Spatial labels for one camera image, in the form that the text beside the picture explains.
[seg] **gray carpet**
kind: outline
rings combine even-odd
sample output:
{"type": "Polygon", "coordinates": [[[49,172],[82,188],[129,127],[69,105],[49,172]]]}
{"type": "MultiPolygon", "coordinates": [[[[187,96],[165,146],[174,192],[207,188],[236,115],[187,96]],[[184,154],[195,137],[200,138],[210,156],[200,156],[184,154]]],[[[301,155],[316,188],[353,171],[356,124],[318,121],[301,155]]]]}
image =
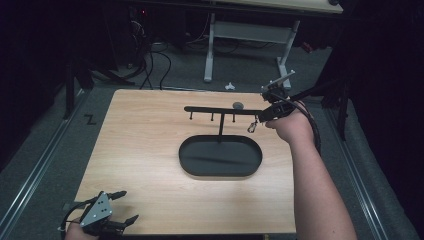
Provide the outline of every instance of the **gray carpet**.
{"type": "MultiPolygon", "coordinates": [[[[276,51],[274,48],[278,48],[278,46],[261,50],[274,53],[276,51]]],[[[234,90],[236,92],[259,92],[260,86],[265,85],[269,80],[278,78],[274,58],[255,56],[254,54],[247,56],[246,52],[250,52],[251,49],[240,48],[231,54],[216,54],[214,80],[206,84],[202,80],[205,49],[186,48],[181,51],[172,47],[165,48],[165,45],[155,45],[155,49],[166,49],[162,53],[166,54],[172,62],[171,70],[163,81],[165,89],[173,87],[226,91],[225,86],[231,82],[236,87],[234,90]]],[[[331,49],[318,50],[310,54],[299,48],[292,49],[287,68],[295,70],[296,74],[291,79],[290,94],[296,94],[313,86],[330,53],[331,49]]],[[[168,60],[160,54],[153,54],[153,60],[150,81],[153,86],[158,86],[160,79],[168,69],[168,60]]],[[[125,74],[128,71],[123,69],[119,74],[125,74]]],[[[133,79],[136,86],[131,88],[139,88],[145,76],[143,73],[133,79]]],[[[67,204],[73,203],[111,97],[119,88],[124,88],[124,86],[96,81],[94,89],[80,98],[83,99],[81,107],[69,122],[67,131],[51,156],[51,163],[47,171],[26,207],[21,214],[18,214],[20,215],[18,220],[11,223],[13,228],[7,239],[59,239],[57,228],[69,208],[67,204]],[[88,124],[87,115],[92,115],[92,122],[95,124],[88,124]]],[[[338,136],[334,134],[334,126],[329,121],[326,112],[321,109],[318,100],[319,98],[310,98],[306,100],[306,103],[320,129],[323,159],[347,204],[359,239],[376,239],[367,215],[364,214],[360,198],[348,177],[348,168],[344,161],[345,155],[339,146],[338,136]]],[[[19,190],[24,186],[31,170],[48,146],[50,139],[54,136],[56,129],[63,123],[64,106],[64,91],[62,91],[57,96],[55,105],[34,125],[19,152],[0,174],[0,191],[2,192],[0,216],[6,214],[19,190]]],[[[346,125],[346,137],[345,144],[352,154],[387,234],[387,237],[381,239],[419,239],[370,152],[351,105],[346,125]]],[[[270,235],[270,239],[294,238],[293,234],[270,235]]]]}

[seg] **forearm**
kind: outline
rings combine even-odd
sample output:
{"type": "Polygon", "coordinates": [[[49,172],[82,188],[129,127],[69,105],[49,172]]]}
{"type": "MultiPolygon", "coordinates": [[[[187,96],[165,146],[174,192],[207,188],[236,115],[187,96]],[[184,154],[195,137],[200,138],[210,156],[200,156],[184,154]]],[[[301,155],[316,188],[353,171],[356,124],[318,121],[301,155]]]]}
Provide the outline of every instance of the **forearm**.
{"type": "Polygon", "coordinates": [[[346,206],[313,143],[294,141],[290,147],[298,239],[356,239],[346,206]]]}

